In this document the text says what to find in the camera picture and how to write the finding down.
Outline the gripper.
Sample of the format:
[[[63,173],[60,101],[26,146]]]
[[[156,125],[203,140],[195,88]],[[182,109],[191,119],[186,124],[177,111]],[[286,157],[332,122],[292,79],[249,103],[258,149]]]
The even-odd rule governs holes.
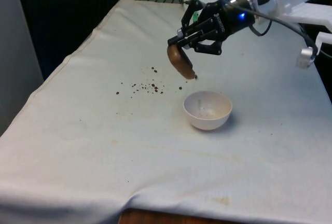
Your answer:
[[[231,5],[218,0],[203,3],[192,0],[182,17],[182,27],[176,36],[168,39],[168,45],[176,45],[180,54],[193,49],[197,53],[220,55],[226,37],[255,23],[255,17],[235,6],[252,10],[248,0],[229,0]],[[218,24],[218,13],[222,25]]]

